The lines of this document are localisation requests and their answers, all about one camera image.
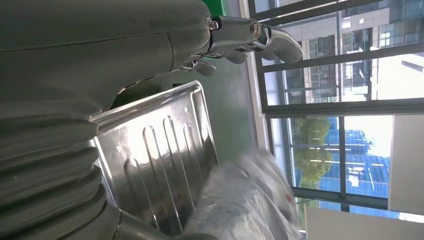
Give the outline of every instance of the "building window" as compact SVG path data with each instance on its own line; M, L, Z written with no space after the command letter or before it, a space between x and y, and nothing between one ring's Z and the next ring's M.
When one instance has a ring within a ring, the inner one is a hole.
M336 53L334 37L334 35L330 35L309 40L309 59L334 56Z
M380 35L380 47L390 47L390 32L385 32Z
M372 28L342 33L342 54L369 51L371 47Z
M391 0L390 22L396 23L405 20L424 17L424 0Z

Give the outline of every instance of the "building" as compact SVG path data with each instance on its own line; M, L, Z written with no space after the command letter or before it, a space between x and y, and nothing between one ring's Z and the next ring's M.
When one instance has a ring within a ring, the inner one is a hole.
M294 2L299 1L277 0L275 7ZM424 3L381 0L279 27L298 40L304 60L391 48L424 41ZM279 62L262 61L263 65L275 63ZM380 66L379 59L369 59L269 73L275 74L276 82L283 82L278 89L284 94L275 96L277 100L269 100L268 96L268 102L307 104L380 99L373 87L373 83L381 82ZM270 96L276 93L275 89L266 88Z

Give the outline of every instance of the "plastic bag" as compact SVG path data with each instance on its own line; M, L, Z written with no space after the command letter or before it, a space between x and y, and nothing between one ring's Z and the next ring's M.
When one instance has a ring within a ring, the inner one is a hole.
M186 233L220 240L297 240L292 190L267 151L252 150L214 169Z

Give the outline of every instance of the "window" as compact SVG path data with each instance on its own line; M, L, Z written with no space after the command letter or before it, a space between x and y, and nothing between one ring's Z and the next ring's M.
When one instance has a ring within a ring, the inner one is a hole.
M384 32L380 36L380 47L390 46L390 32Z
M256 63L271 151L310 205L387 208L392 117L424 114L424 3L319 2L256 15L303 49L298 63Z

